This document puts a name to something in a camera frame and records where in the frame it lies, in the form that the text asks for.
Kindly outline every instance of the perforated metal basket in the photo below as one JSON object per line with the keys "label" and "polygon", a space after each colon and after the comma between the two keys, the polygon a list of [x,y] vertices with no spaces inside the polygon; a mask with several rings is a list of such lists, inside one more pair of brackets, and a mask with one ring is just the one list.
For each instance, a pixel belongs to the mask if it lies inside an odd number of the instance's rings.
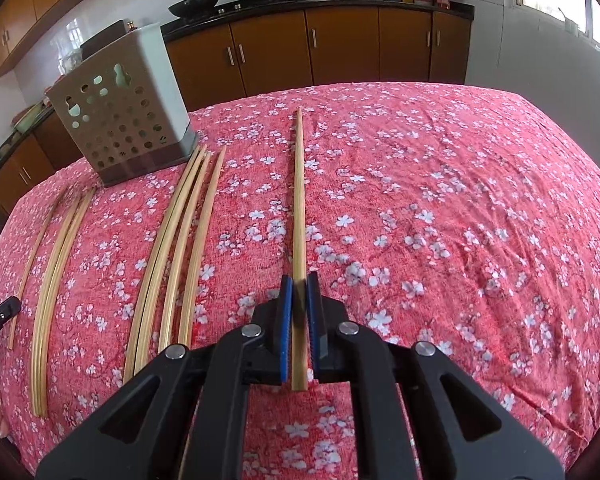
{"label": "perforated metal basket", "polygon": [[107,45],[46,95],[106,186],[184,162],[198,140],[158,23]]}

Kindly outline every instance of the pink floral bedsheet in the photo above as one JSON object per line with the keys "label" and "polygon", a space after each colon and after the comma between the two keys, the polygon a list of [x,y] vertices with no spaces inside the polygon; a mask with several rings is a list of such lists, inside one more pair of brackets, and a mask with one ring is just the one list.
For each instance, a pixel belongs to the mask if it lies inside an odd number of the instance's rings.
{"label": "pink floral bedsheet", "polygon": [[[388,341],[434,342],[565,466],[573,463],[600,426],[600,170],[514,94],[346,84],[192,113],[212,150],[228,148],[193,346],[248,322],[291,271],[299,105],[308,265],[323,290]],[[139,283],[182,170],[97,192],[56,304],[48,419],[29,410],[38,290],[72,196],[97,176],[79,161],[10,217],[0,238],[0,301],[16,293],[50,203],[70,186],[27,282],[15,350],[6,349],[6,334],[0,338],[2,403],[31,470],[121,386]],[[254,262],[265,270],[252,272]],[[156,333],[159,323],[158,309]],[[300,394],[254,388],[244,477],[307,474],[356,478],[347,386],[312,381]]]}

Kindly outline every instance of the chopstick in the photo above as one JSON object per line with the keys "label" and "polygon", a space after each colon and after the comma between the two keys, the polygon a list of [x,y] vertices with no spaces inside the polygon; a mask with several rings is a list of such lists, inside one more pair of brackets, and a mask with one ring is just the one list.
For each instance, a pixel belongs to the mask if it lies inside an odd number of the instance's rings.
{"label": "chopstick", "polygon": [[173,196],[171,197],[171,201],[167,208],[167,211],[164,213],[164,218],[162,219],[162,224],[160,225],[160,229],[158,229],[158,234],[155,237],[154,247],[151,250],[151,255],[149,256],[149,262],[144,270],[144,277],[142,278],[142,285],[140,286],[140,292],[138,294],[138,300],[136,301],[136,311],[134,313],[133,320],[131,322],[131,332],[129,333],[129,340],[126,345],[126,358],[125,358],[125,372],[123,375],[123,382],[127,383],[131,377],[134,376],[134,370],[136,369],[136,351],[138,350],[138,338],[140,334],[140,328],[142,326],[142,314],[144,311],[144,303],[146,301],[147,293],[149,291],[149,286],[151,285],[152,277],[154,274],[154,267],[156,260],[158,259],[158,254],[160,253],[160,247],[164,241],[164,235],[167,231],[167,224],[171,219],[171,214],[173,213],[173,209],[178,201],[178,197],[182,192],[182,187],[191,172],[195,161],[198,158],[198,153],[200,152],[200,146],[197,146],[194,152],[187,163],[187,166],[180,177],[180,181],[176,186],[175,191],[173,192]]}
{"label": "chopstick", "polygon": [[200,191],[202,190],[202,184],[205,179],[206,168],[209,165],[210,156],[210,153],[205,155],[205,160],[202,162],[200,174],[196,179],[196,185],[193,187],[191,197],[189,198],[189,203],[187,204],[187,209],[182,218],[182,224],[180,225],[180,232],[178,233],[178,240],[176,241],[176,250],[171,263],[169,283],[167,284],[167,295],[164,298],[162,322],[160,323],[160,339],[158,340],[158,353],[167,348],[167,346],[169,346],[173,340],[173,315],[176,305],[176,295],[178,293],[178,283],[180,282],[180,271],[182,270],[182,263],[184,261],[184,253],[187,248],[187,240],[189,239],[191,223],[193,222],[193,215],[195,215],[196,207],[198,206],[198,199],[200,197]]}
{"label": "chopstick", "polygon": [[[58,208],[58,204],[60,203],[60,200],[64,196],[66,189],[67,188],[65,186],[60,190],[60,193],[58,194],[58,196],[52,203],[51,208],[49,208],[49,211],[46,213],[46,218],[45,218],[45,221],[42,222],[42,227],[40,228],[38,237],[33,242],[33,245],[29,252],[29,257],[27,259],[27,263],[25,264],[24,271],[22,272],[22,278],[20,279],[20,287],[18,288],[17,297],[20,301],[22,301],[22,297],[24,295],[24,289],[27,285],[27,279],[29,278],[29,274],[31,273],[31,267],[33,266],[33,261],[36,259],[36,254],[38,252],[38,249],[40,248],[40,244],[42,243],[42,240],[45,237],[46,230],[49,228],[49,224],[51,224],[51,221],[56,212],[56,208]],[[9,350],[13,350],[13,344],[14,344],[15,337],[16,337],[17,325],[18,325],[18,315],[16,314],[16,316],[14,316],[13,319],[11,320],[11,324],[9,326],[9,339],[7,341],[7,348]]]}
{"label": "chopstick", "polygon": [[209,187],[206,190],[205,203],[200,212],[200,221],[196,229],[196,237],[193,241],[191,250],[191,259],[189,261],[189,270],[187,271],[187,283],[184,289],[184,298],[182,301],[182,312],[180,313],[180,329],[178,331],[178,343],[187,347],[191,345],[191,332],[193,322],[193,311],[196,306],[196,293],[198,291],[198,280],[200,278],[200,265],[202,264],[203,251],[205,249],[206,233],[208,232],[211,212],[214,206],[216,190],[218,189],[218,180],[222,171],[222,163],[226,146],[220,150],[218,160],[211,175]]}
{"label": "chopstick", "polygon": [[60,289],[60,283],[62,282],[62,276],[64,275],[64,269],[66,268],[67,261],[71,256],[71,249],[74,246],[75,237],[80,230],[80,225],[84,219],[84,215],[87,213],[93,195],[96,193],[96,188],[91,188],[86,195],[82,197],[78,210],[71,221],[71,227],[66,234],[64,242],[62,243],[62,249],[58,257],[58,262],[54,268],[53,276],[47,291],[45,305],[42,311],[42,321],[38,327],[40,338],[34,338],[34,346],[32,352],[32,359],[36,357],[37,374],[32,374],[32,395],[38,397],[36,403],[38,412],[34,413],[37,416],[48,416],[47,403],[46,403],[46,364],[48,362],[48,347],[49,347],[49,334],[51,331],[51,322],[54,316],[54,307],[58,300],[58,291]]}
{"label": "chopstick", "polygon": [[297,301],[294,302],[291,327],[291,389],[305,391],[307,380],[306,341],[306,221],[304,211],[304,136],[302,108],[296,119],[296,171],[294,176],[294,269]]}
{"label": "chopstick", "polygon": [[155,309],[158,303],[164,269],[167,266],[167,258],[171,251],[171,244],[173,243],[173,237],[175,236],[178,223],[180,222],[182,211],[187,203],[187,197],[191,191],[191,186],[193,186],[196,176],[198,176],[198,169],[200,168],[200,163],[202,162],[205,152],[206,146],[203,146],[198,152],[193,167],[180,189],[180,195],[176,199],[173,212],[167,222],[164,239],[160,245],[160,251],[158,252],[158,258],[155,262],[154,272],[146,295],[146,302],[144,304],[144,309],[142,310],[142,324],[140,325],[138,347],[136,349],[136,364],[134,368],[134,373],[136,374],[149,362],[149,345],[151,344],[151,336],[154,332]]}

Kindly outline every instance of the wooden stick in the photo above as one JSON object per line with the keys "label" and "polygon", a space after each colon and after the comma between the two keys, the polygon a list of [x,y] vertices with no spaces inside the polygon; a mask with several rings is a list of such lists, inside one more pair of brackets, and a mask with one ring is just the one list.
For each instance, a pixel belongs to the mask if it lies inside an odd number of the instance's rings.
{"label": "wooden stick", "polygon": [[182,312],[180,313],[180,330],[178,331],[178,343],[187,347],[190,347],[191,345],[193,312],[196,306],[200,265],[202,264],[206,233],[209,229],[211,211],[214,207],[214,200],[216,198],[216,190],[218,189],[218,180],[220,179],[225,152],[226,146],[223,146],[222,150],[220,150],[220,155],[218,155],[218,160],[216,160],[214,172],[211,175],[211,181],[209,181],[209,187],[206,190],[205,203],[200,212],[200,221],[198,222],[198,228],[196,229],[196,238],[193,240],[193,249],[191,250],[189,270],[187,271],[187,284],[184,289]]}
{"label": "wooden stick", "polygon": [[304,214],[304,137],[302,108],[296,121],[296,174],[294,178],[294,287],[295,297],[291,330],[291,390],[302,392],[307,383],[306,344],[306,221]]}
{"label": "wooden stick", "polygon": [[176,250],[171,262],[171,270],[169,274],[169,283],[167,285],[167,295],[164,298],[164,309],[162,310],[162,322],[160,324],[160,339],[158,341],[158,352],[162,352],[169,346],[173,340],[173,315],[176,306],[176,295],[178,293],[178,284],[180,283],[180,271],[184,261],[184,253],[187,248],[187,240],[193,222],[193,215],[198,207],[198,198],[202,190],[202,184],[205,180],[206,168],[209,165],[211,154],[205,155],[205,160],[200,168],[200,174],[196,179],[196,185],[193,187],[187,209],[182,218],[180,232],[178,233],[178,241],[176,242]]}
{"label": "wooden stick", "polygon": [[[56,208],[58,208],[58,204],[60,200],[64,196],[66,192],[66,187],[62,188],[56,199],[49,208],[49,211],[46,213],[45,221],[42,222],[42,227],[40,228],[40,232],[38,233],[38,237],[36,241],[33,242],[31,250],[29,252],[29,258],[27,259],[27,263],[24,266],[24,271],[22,272],[22,278],[20,279],[20,287],[18,288],[18,299],[22,301],[22,297],[24,296],[24,289],[27,285],[27,279],[29,278],[29,274],[31,272],[31,267],[33,266],[33,261],[36,259],[36,254],[38,253],[38,249],[40,248],[40,244],[42,243],[43,238],[45,237],[46,230],[49,228],[49,224],[54,217],[56,212]],[[16,326],[18,325],[18,315],[13,317],[11,320],[11,324],[9,326],[9,340],[7,341],[7,348],[9,350],[13,350],[13,343],[16,337]]]}
{"label": "wooden stick", "polygon": [[58,235],[56,236],[56,242],[54,243],[54,248],[51,251],[49,256],[48,263],[46,264],[45,274],[42,278],[42,286],[40,286],[40,292],[38,294],[38,307],[36,308],[36,317],[34,318],[33,323],[33,336],[32,336],[32,344],[31,344],[31,363],[30,363],[30,397],[31,397],[31,411],[36,414],[40,413],[39,408],[39,397],[37,395],[37,390],[35,388],[35,381],[38,377],[38,362],[37,359],[34,358],[34,352],[37,348],[37,341],[40,339],[40,325],[42,324],[42,317],[44,306],[46,304],[46,297],[48,295],[49,286],[51,284],[51,280],[53,278],[54,269],[56,268],[56,264],[58,263],[58,258],[60,257],[60,252],[62,250],[62,244],[64,244],[64,239],[69,231],[69,227],[71,227],[71,222],[74,218],[75,211],[78,209],[78,204],[80,202],[80,196],[76,196],[74,198],[73,203],[71,204],[68,211],[65,213],[64,220],[62,221],[62,225],[60,226],[60,230],[58,231]]}
{"label": "wooden stick", "polygon": [[40,326],[40,339],[34,340],[34,343],[38,344],[38,348],[34,346],[34,350],[38,350],[38,375],[35,376],[37,390],[33,390],[38,396],[38,407],[39,413],[35,413],[37,416],[48,417],[47,403],[46,403],[46,364],[48,362],[48,348],[49,348],[49,335],[51,332],[51,323],[53,321],[56,302],[58,300],[58,291],[62,282],[62,276],[66,268],[67,261],[71,256],[71,250],[74,246],[75,238],[78,235],[84,215],[87,213],[93,195],[96,193],[96,188],[91,188],[85,196],[82,197],[78,211],[76,212],[74,219],[71,222],[71,227],[64,239],[62,244],[62,250],[58,258],[58,263],[54,269],[53,278],[49,286],[49,290],[46,296],[46,305],[43,310],[43,319]]}
{"label": "wooden stick", "polygon": [[206,147],[203,146],[198,152],[198,156],[187,175],[186,180],[182,188],[180,189],[180,195],[176,200],[171,213],[171,218],[167,222],[167,228],[164,232],[164,239],[160,245],[160,251],[155,261],[154,273],[152,275],[151,283],[147,290],[146,301],[144,302],[144,308],[142,309],[142,323],[140,325],[140,332],[138,335],[138,345],[136,349],[136,364],[134,372],[137,374],[142,370],[149,362],[149,345],[151,344],[151,336],[154,332],[154,317],[155,309],[158,304],[158,296],[160,295],[160,286],[162,285],[162,277],[164,276],[164,269],[167,266],[167,259],[169,252],[171,251],[171,244],[173,243],[173,237],[176,234],[180,217],[184,211],[184,206],[187,203],[187,197],[191,191],[191,186],[196,179],[200,163],[205,155]]}
{"label": "wooden stick", "polygon": [[151,256],[149,256],[149,262],[147,263],[146,269],[144,270],[144,277],[142,278],[142,285],[140,286],[140,292],[138,293],[138,300],[136,301],[136,309],[134,312],[134,318],[131,322],[131,332],[129,334],[129,340],[126,345],[126,359],[125,359],[125,373],[123,375],[123,382],[127,383],[131,377],[134,376],[134,370],[136,368],[136,350],[138,349],[138,337],[140,334],[140,327],[142,325],[142,311],[144,310],[144,302],[146,301],[146,295],[149,290],[149,285],[151,284],[152,276],[154,273],[155,262],[158,259],[158,253],[160,252],[160,246],[162,245],[162,241],[164,240],[164,234],[167,230],[167,224],[171,218],[171,213],[173,212],[173,208],[175,203],[178,200],[178,196],[180,195],[180,191],[182,190],[182,186],[184,186],[184,182],[189,175],[191,168],[193,167],[194,162],[197,159],[198,152],[200,151],[200,146],[197,146],[194,152],[187,163],[182,176],[180,177],[180,181],[176,186],[175,191],[173,192],[173,196],[171,197],[171,201],[167,208],[167,211],[164,213],[164,218],[162,219],[162,224],[160,225],[160,229],[158,229],[158,234],[155,237],[154,247],[151,250]]}

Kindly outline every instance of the countertop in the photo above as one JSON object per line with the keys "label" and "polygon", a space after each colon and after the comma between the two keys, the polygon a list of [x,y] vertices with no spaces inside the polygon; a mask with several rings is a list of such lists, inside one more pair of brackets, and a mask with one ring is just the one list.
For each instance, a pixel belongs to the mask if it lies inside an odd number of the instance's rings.
{"label": "countertop", "polygon": [[184,18],[173,20],[172,22],[163,25],[161,30],[164,41],[168,43],[169,41],[183,38],[194,32],[222,25],[223,23],[236,22],[245,18],[263,16],[264,14],[273,14],[275,12],[329,6],[397,7],[400,9],[423,10],[426,12],[445,12],[468,20],[474,19],[475,12],[474,6],[457,2],[451,2],[451,9],[446,10],[434,6],[404,4],[402,2],[392,2],[389,0],[259,0],[256,2],[236,0],[234,2],[216,6],[212,10],[202,13],[199,17],[190,20]]}

